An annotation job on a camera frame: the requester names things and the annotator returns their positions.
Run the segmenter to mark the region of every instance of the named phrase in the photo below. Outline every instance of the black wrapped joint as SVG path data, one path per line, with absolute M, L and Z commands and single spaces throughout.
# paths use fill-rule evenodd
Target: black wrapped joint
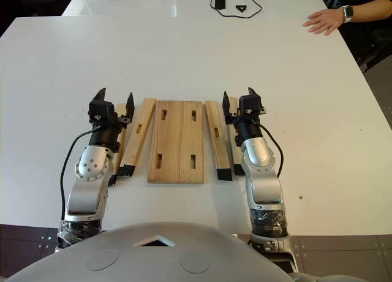
M 252 232 L 269 238 L 285 237 L 287 221 L 283 210 L 251 210 Z
M 57 233 L 59 248 L 67 248 L 102 232 L 101 220 L 89 222 L 61 221 Z

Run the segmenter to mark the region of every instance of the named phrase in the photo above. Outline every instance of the wood grain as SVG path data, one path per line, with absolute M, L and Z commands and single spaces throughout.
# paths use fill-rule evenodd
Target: wood grain
M 153 117 L 156 102 L 157 99 L 155 98 L 145 98 L 143 100 L 139 115 L 136 119 L 134 128 L 124 150 L 122 160 L 119 164 L 119 177 L 132 176 L 133 171 L 137 166 L 149 124 Z
M 203 105 L 159 101 L 149 157 L 151 183 L 203 183 Z
M 213 144 L 215 165 L 218 172 L 218 179 L 232 180 L 231 172 L 230 177 L 221 178 L 219 170 L 230 170 L 230 161 L 226 149 L 224 129 L 222 126 L 221 113 L 222 110 L 218 107 L 216 101 L 206 101 L 206 112 L 208 119 L 209 134 Z
M 238 108 L 238 98 L 237 97 L 229 97 L 230 102 L 230 113 L 237 113 Z M 232 156 L 233 156 L 233 165 L 234 165 L 234 173 L 238 176 L 244 175 L 244 170 L 241 167 L 241 160 L 243 153 L 241 148 L 238 147 L 235 143 L 235 136 L 238 135 L 237 130 L 234 128 L 233 124 L 229 124 L 228 126 L 228 136 L 230 138 L 230 146 L 232 148 Z
M 127 114 L 126 103 L 117 104 L 115 111 L 118 116 L 126 115 Z M 117 175 L 118 173 L 118 167 L 120 166 L 121 158 L 123 156 L 126 134 L 127 134 L 127 129 L 122 129 L 120 134 L 118 134 L 120 148 L 118 149 L 118 152 L 115 153 L 113 156 L 113 165 L 115 167 L 113 171 L 113 175 Z

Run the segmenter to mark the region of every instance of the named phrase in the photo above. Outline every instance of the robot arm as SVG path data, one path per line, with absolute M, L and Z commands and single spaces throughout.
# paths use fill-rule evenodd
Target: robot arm
M 222 105 L 225 121 L 234 124 L 238 133 L 236 144 L 243 152 L 241 165 L 246 174 L 252 246 L 277 264 L 282 262 L 297 272 L 291 236 L 287 232 L 281 183 L 274 169 L 275 154 L 260 129 L 259 115 L 265 114 L 260 96 L 249 88 L 249 95 L 240 97 L 237 112 L 230 113 L 225 92 Z
M 105 88 L 89 104 L 93 126 L 89 145 L 75 165 L 75 184 L 71 190 L 58 242 L 65 248 L 101 232 L 108 197 L 108 182 L 113 174 L 113 153 L 118 152 L 118 134 L 132 121 L 134 100 L 129 95 L 127 115 L 118 117 L 114 105 L 104 101 Z

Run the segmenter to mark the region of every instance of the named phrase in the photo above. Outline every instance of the white table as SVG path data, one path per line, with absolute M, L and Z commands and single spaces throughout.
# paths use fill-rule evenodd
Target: white table
M 301 26 L 317 6 L 301 1 L 292 12 L 277 7 L 279 17 L 266 9 L 246 21 L 17 19 L 0 39 L 0 222 L 58 225 L 62 163 L 74 137 L 90 128 L 88 102 L 101 87 L 114 104 L 133 91 L 138 110 L 144 97 L 221 101 L 224 90 L 240 96 L 252 86 L 267 108 L 261 119 L 285 153 L 290 233 L 391 234 L 392 132 L 341 36 Z M 110 188 L 105 229 L 174 220 L 249 232 L 244 180 L 216 180 L 204 125 L 205 184 L 147 184 L 149 130 L 134 176 Z M 66 195 L 87 142 L 70 157 Z

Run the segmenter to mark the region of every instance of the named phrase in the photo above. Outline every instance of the black cable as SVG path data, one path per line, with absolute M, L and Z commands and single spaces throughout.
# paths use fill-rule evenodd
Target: black cable
M 239 15 L 224 15 L 222 12 L 219 11 L 219 9 L 216 9 L 216 8 L 213 6 L 213 0 L 211 0 L 211 2 L 209 3 L 209 6 L 211 6 L 212 9 L 218 11 L 218 13 L 219 13 L 220 15 L 222 15 L 223 17 L 252 18 L 252 17 L 254 17 L 256 14 L 258 14 L 260 11 L 262 11 L 262 9 L 263 9 L 263 7 L 262 7 L 259 3 L 257 3 L 257 2 L 254 1 L 254 0 L 252 0 L 252 1 L 253 1 L 254 4 L 256 4 L 257 6 L 259 6 L 260 9 L 259 9 L 258 11 L 256 11 L 255 13 L 253 13 L 252 15 L 248 16 L 248 17 L 241 17 L 241 16 L 239 16 Z
M 256 125 L 259 126 L 260 128 L 262 128 L 267 135 L 271 138 L 272 142 L 274 142 L 275 146 L 277 147 L 277 149 L 279 150 L 279 153 L 281 154 L 281 163 L 279 164 L 279 170 L 277 171 L 277 177 L 279 178 L 279 176 L 281 175 L 282 172 L 282 168 L 283 168 L 283 161 L 284 161 L 284 157 L 283 157 L 283 151 L 281 149 L 281 147 L 279 146 L 279 144 L 276 142 L 276 140 L 274 139 L 274 137 L 271 135 L 271 133 L 269 132 L 269 130 L 267 130 L 266 127 L 264 127 L 262 124 L 252 120 L 252 122 Z
M 67 162 L 69 159 L 69 156 L 71 155 L 72 149 L 74 148 L 77 140 L 79 140 L 80 138 L 82 138 L 84 135 L 93 133 L 97 130 L 99 130 L 100 127 L 92 129 L 88 132 L 84 132 L 82 134 L 80 134 L 78 137 L 75 138 L 75 140 L 72 142 L 71 147 L 69 148 L 66 160 L 64 161 L 64 165 L 62 166 L 62 170 L 61 170 L 61 175 L 60 175 L 60 191 L 61 191 L 61 220 L 64 220 L 65 214 L 66 214 L 66 197 L 64 195 L 64 183 L 63 183 L 63 178 L 64 178 L 64 172 L 66 171 L 66 166 L 67 166 Z

